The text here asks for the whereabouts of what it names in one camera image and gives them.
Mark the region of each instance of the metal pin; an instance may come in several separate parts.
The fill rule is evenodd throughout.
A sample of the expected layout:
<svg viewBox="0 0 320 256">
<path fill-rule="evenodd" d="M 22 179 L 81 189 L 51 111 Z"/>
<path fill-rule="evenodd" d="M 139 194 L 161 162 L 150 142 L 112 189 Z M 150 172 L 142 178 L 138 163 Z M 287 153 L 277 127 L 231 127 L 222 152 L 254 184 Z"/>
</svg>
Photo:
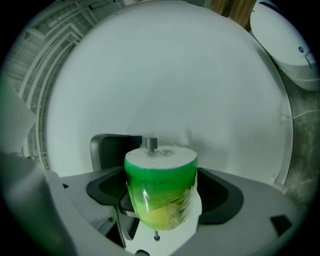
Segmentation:
<svg viewBox="0 0 320 256">
<path fill-rule="evenodd" d="M 149 152 L 155 152 L 155 149 L 158 148 L 158 138 L 145 138 L 145 148 Z"/>
<path fill-rule="evenodd" d="M 158 235 L 158 231 L 154 231 L 154 240 L 156 240 L 157 242 L 160 241 L 160 236 Z"/>
</svg>

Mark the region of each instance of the white cylinder top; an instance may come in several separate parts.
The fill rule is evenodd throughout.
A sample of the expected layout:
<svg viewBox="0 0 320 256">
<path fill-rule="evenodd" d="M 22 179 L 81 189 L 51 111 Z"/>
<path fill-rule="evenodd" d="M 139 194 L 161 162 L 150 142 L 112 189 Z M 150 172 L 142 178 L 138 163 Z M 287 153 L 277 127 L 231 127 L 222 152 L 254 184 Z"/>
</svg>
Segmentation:
<svg viewBox="0 0 320 256">
<path fill-rule="evenodd" d="M 144 169 L 174 169 L 189 164 L 197 157 L 191 149 L 180 146 L 159 146 L 154 152 L 137 148 L 125 155 L 131 164 Z"/>
</svg>

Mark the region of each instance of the gray textured surface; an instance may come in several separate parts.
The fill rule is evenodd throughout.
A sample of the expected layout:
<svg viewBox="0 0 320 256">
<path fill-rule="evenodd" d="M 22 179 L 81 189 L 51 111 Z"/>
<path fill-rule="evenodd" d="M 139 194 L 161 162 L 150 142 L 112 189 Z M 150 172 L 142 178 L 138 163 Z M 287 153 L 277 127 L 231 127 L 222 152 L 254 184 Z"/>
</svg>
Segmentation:
<svg viewBox="0 0 320 256">
<path fill-rule="evenodd" d="M 320 109 L 320 92 L 308 92 L 294 84 L 282 71 L 293 116 Z M 293 119 L 294 142 L 289 173 L 280 190 L 298 206 L 310 205 L 320 177 L 320 111 Z"/>
</svg>

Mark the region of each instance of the green cylindrical object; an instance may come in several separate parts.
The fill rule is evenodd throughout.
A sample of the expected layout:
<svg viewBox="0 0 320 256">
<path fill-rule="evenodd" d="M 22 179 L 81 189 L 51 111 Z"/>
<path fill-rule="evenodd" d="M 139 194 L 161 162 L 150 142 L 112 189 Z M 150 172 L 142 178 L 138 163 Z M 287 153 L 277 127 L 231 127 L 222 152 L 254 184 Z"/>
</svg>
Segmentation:
<svg viewBox="0 0 320 256">
<path fill-rule="evenodd" d="M 193 150 L 138 148 L 126 154 L 124 167 L 135 213 L 147 227 L 172 230 L 186 220 L 197 173 Z"/>
</svg>

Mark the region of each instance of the white curved backdrop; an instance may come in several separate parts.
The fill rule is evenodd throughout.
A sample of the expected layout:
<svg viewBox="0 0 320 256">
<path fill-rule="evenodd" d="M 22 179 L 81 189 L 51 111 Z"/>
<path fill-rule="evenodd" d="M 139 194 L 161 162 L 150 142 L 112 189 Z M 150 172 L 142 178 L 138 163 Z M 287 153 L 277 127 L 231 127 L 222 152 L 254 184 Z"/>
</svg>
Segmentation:
<svg viewBox="0 0 320 256">
<path fill-rule="evenodd" d="M 47 116 L 50 167 L 92 171 L 90 140 L 152 131 L 198 153 L 200 167 L 284 182 L 292 122 L 283 82 L 233 21 L 176 1 L 130 7 L 92 29 L 66 60 Z"/>
</svg>

